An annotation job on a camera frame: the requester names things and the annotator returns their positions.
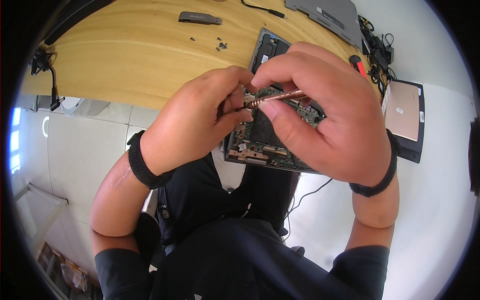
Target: red tool handle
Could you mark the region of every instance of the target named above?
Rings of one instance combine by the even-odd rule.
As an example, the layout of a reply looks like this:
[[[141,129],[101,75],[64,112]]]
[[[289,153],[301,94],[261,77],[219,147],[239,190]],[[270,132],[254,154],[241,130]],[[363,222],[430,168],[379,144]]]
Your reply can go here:
[[[348,59],[350,61],[350,65],[357,70],[365,79],[367,79],[367,73],[365,73],[365,68],[363,67],[363,63],[361,62],[360,57],[358,55],[352,55]]]

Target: screwdriver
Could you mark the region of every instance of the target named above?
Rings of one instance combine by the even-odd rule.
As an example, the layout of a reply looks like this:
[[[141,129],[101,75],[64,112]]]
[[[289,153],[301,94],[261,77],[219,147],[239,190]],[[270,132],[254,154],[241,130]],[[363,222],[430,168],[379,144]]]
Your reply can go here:
[[[280,101],[288,100],[288,99],[299,100],[299,99],[306,98],[306,97],[308,97],[308,96],[306,96],[304,92],[302,92],[299,88],[296,88],[296,89],[291,90],[289,92],[284,92],[284,93],[280,93],[280,94],[276,94],[276,95],[268,95],[268,96],[263,96],[263,97],[260,97],[260,98],[256,98],[255,100],[250,101],[249,103],[245,104],[243,107],[237,108],[236,111],[239,111],[239,110],[244,109],[244,108],[249,108],[249,109],[258,108],[258,105],[260,103],[265,102],[265,101],[269,101],[269,100],[280,100]]]

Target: desk surface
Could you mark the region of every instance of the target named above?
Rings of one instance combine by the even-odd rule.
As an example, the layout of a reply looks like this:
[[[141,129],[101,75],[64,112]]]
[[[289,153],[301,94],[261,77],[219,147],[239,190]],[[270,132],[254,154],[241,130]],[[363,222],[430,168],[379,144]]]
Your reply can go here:
[[[248,8],[240,0],[117,0],[47,47],[56,53],[52,66],[58,94],[161,109],[182,84],[207,70],[229,65],[248,68],[262,27],[290,43],[322,46],[345,62],[353,54],[366,61],[361,51],[307,15],[285,8],[282,0],[250,2],[280,11],[288,19]],[[209,13],[223,23],[179,23],[182,11]],[[217,37],[228,43],[227,49],[215,49]],[[50,72],[37,76],[29,72],[22,93],[50,95]]]

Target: leg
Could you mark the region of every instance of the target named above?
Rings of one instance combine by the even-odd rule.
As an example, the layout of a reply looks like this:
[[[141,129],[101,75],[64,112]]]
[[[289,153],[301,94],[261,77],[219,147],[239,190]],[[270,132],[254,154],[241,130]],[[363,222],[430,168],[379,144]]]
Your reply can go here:
[[[300,173],[266,167],[245,168],[240,186],[232,192],[242,207],[251,203],[245,217],[268,221],[280,231]]]
[[[164,245],[179,243],[200,226],[245,210],[222,189],[211,153],[177,168],[170,182],[159,189],[158,205]]]

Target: right hand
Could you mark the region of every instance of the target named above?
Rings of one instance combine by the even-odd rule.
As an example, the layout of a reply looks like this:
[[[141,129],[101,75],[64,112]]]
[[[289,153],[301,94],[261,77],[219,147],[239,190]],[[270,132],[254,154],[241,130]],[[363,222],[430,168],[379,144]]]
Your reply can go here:
[[[305,42],[261,65],[252,85],[300,88],[325,111],[315,130],[284,102],[259,109],[271,120],[282,143],[311,168],[333,179],[375,186],[391,158],[380,101],[368,81],[326,49]]]

